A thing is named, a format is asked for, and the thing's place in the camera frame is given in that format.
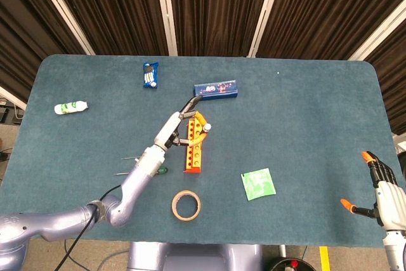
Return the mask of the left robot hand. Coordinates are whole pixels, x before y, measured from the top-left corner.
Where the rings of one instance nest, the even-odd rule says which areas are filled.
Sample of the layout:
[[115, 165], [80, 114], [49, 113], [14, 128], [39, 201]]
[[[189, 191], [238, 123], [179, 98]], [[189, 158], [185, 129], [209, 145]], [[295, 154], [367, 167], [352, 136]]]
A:
[[[173, 113], [156, 135], [154, 144], [167, 152], [172, 145], [193, 147], [202, 143], [206, 139], [208, 132], [211, 130], [211, 125], [199, 111], [194, 110], [194, 107], [201, 99], [201, 95], [195, 96], [191, 98], [179, 112]], [[193, 140], [182, 139], [179, 137], [178, 127], [183, 120], [191, 118], [198, 120], [202, 127], [202, 131], [199, 136]]]

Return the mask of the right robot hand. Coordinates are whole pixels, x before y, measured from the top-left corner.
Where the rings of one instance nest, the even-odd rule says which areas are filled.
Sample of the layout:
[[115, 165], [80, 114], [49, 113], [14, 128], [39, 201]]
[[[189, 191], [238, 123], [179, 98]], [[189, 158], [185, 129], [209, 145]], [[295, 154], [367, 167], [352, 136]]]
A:
[[370, 151], [363, 151], [362, 158], [367, 164], [376, 202], [372, 209], [361, 208], [342, 198], [340, 203], [351, 214], [377, 220], [385, 231], [405, 230], [405, 191], [396, 180], [393, 170]]

